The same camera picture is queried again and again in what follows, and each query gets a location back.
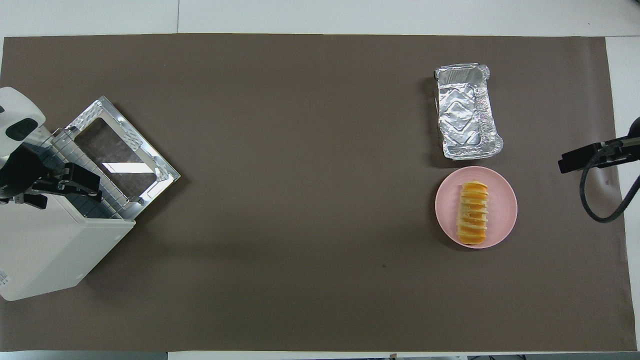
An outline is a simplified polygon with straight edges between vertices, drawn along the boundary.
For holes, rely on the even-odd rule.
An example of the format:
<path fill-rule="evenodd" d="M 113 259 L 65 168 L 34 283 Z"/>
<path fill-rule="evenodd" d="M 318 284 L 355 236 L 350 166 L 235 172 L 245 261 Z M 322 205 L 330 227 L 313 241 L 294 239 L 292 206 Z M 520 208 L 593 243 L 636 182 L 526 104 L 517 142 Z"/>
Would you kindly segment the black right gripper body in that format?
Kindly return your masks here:
<path fill-rule="evenodd" d="M 637 117 L 630 126 L 626 136 L 617 137 L 600 143 L 603 150 L 599 163 L 629 163 L 640 157 L 640 118 Z"/>

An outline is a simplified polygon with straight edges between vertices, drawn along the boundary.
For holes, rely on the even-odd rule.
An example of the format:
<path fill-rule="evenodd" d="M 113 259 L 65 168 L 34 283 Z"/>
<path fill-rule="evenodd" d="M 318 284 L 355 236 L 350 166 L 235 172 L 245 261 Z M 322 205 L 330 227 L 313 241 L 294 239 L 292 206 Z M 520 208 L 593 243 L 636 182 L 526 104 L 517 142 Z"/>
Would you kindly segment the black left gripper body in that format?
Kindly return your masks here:
<path fill-rule="evenodd" d="M 53 169 L 47 167 L 32 148 L 20 145 L 3 163 L 0 171 L 0 201 L 7 205 L 20 193 L 64 196 Z"/>

